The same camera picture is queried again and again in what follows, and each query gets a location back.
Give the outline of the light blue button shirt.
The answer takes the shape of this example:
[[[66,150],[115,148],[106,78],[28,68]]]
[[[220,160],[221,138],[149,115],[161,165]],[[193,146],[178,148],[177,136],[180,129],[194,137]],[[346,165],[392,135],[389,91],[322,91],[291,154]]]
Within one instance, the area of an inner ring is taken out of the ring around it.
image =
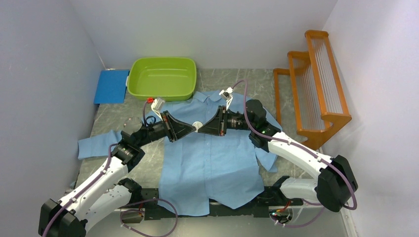
[[[176,119],[205,124],[226,105],[220,91],[195,92],[191,99],[166,102],[162,111]],[[241,207],[264,190],[258,162],[268,172],[277,172],[277,156],[255,147],[250,131],[228,129],[225,136],[191,133],[164,144],[159,196],[172,203],[179,215],[203,216],[210,212],[209,199],[232,209]],[[121,131],[78,141],[78,159],[106,156],[111,144],[121,140]]]

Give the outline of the orange wooden rack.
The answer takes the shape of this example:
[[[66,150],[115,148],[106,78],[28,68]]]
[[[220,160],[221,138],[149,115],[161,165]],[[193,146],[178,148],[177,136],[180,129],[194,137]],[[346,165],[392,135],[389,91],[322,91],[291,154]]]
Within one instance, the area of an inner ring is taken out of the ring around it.
[[[307,51],[289,51],[289,67],[275,68],[276,120],[281,122],[279,76],[288,76],[296,119],[296,133],[314,150],[322,147],[351,120],[335,63],[329,34],[305,32]]]

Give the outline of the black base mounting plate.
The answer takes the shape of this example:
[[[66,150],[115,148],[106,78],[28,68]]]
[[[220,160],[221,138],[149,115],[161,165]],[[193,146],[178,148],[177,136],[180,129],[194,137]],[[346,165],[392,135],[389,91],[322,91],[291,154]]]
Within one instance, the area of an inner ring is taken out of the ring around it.
[[[136,196],[130,200],[122,209],[140,209],[144,211],[146,220],[160,220],[163,218],[174,218],[175,214],[172,209],[166,209],[157,204],[156,201],[151,201],[143,204],[135,204],[137,201],[142,201],[147,198],[158,198],[159,190],[157,188],[144,188],[140,196]],[[270,213],[277,209],[283,209],[302,206],[303,201],[299,198],[288,199],[280,193],[278,188],[264,187],[264,191],[258,194],[253,200],[237,209],[231,209],[225,205],[216,202],[213,199],[209,200],[209,214],[212,217],[226,217],[226,216],[252,216],[255,218],[267,218]]]

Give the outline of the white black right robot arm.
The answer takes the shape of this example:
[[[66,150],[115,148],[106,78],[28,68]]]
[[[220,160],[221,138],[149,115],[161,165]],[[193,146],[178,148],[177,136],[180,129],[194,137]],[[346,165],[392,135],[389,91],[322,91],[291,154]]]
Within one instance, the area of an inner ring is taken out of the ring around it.
[[[267,153],[287,159],[310,175],[309,179],[281,177],[273,186],[272,199],[278,205],[288,200],[312,201],[329,211],[342,208],[355,210],[357,181],[348,160],[315,151],[289,137],[267,119],[267,112],[258,100],[248,100],[244,111],[232,112],[219,106],[207,123],[194,126],[198,133],[224,136],[229,130],[248,130],[249,139]]]

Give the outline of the silver round brooch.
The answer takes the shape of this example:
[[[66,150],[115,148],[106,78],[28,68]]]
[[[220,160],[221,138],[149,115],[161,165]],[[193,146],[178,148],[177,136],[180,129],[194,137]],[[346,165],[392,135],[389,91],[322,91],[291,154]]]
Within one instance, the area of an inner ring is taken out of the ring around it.
[[[203,126],[203,124],[200,121],[196,121],[192,125],[195,127],[196,130],[199,130]]]

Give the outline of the aluminium frame rails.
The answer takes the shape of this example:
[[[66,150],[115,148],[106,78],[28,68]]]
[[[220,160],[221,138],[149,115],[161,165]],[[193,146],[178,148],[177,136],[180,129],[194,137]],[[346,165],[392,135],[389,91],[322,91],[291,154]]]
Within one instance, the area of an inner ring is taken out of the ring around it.
[[[161,200],[162,199],[159,196],[157,198],[157,201],[156,201],[157,204]],[[303,200],[303,205],[302,206],[297,206],[297,208],[299,208],[300,210],[303,210],[303,208],[306,204],[308,204],[310,206],[315,206],[315,205],[312,204],[312,201]],[[320,206],[320,205],[318,205],[318,206],[321,207],[322,210],[327,210],[323,206]],[[174,218],[178,219],[180,217],[180,215],[178,214],[175,206],[171,206],[171,209],[172,209],[172,213],[175,214]],[[345,228],[346,228],[348,234],[350,236],[354,236],[355,235],[355,229],[354,229],[354,226],[351,222],[351,219],[348,218],[348,216],[347,216],[348,209],[342,208],[340,211],[342,211],[342,216],[343,216],[343,219],[344,219],[344,225],[345,225]],[[144,216],[145,212],[140,210],[140,209],[131,209],[131,208],[125,209],[125,213],[137,213],[137,214],[145,217]],[[285,228],[297,228],[296,220],[298,218],[298,215],[295,214],[292,211],[292,207],[288,208],[287,206],[285,206],[283,209],[277,209],[274,212],[270,213],[270,215],[268,217],[270,217],[274,221],[274,223],[277,224],[277,225],[281,225]]]

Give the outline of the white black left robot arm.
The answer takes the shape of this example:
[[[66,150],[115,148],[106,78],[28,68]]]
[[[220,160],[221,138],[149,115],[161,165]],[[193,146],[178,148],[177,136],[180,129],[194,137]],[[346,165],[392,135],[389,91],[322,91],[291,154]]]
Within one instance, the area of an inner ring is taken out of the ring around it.
[[[120,207],[157,201],[145,199],[142,187],[128,175],[144,157],[142,147],[168,138],[177,141],[197,128],[175,119],[169,112],[160,121],[146,124],[129,118],[121,140],[108,148],[108,157],[83,183],[60,200],[47,200],[41,207],[38,233],[42,237],[84,237],[99,221]]]

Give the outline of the green plastic basin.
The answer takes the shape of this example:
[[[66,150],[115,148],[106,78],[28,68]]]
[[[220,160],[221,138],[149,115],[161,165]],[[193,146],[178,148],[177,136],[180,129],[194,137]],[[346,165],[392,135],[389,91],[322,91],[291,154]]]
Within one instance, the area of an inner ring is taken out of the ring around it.
[[[161,97],[188,100],[195,91],[197,67],[186,57],[145,57],[136,60],[127,76],[129,94],[139,100]]]

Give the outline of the blue flat board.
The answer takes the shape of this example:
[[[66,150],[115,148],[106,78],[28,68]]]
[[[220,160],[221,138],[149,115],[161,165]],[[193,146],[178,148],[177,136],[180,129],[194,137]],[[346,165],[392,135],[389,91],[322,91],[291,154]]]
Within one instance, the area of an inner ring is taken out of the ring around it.
[[[103,70],[100,73],[94,104],[122,104],[126,96],[129,70]]]

